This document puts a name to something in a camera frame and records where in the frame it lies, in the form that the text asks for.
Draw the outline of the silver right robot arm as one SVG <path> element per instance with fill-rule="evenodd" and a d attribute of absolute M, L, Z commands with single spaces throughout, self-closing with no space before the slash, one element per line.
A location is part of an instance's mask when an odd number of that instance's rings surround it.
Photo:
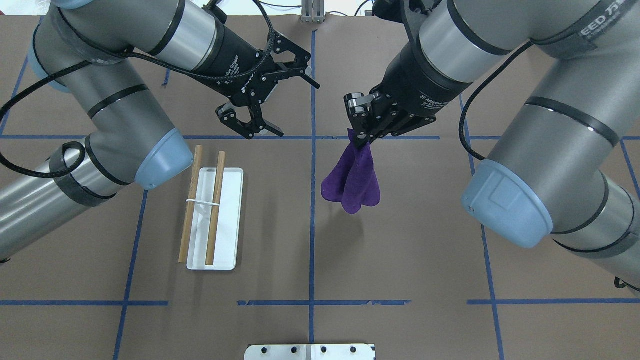
<path fill-rule="evenodd" d="M 531 46 L 555 59 L 462 194 L 464 209 L 533 248 L 551 235 L 639 295 L 639 199 L 601 165 L 639 118 L 637 0 L 377 0 L 408 42 L 370 94 L 346 95 L 357 148 L 420 128 Z"/>

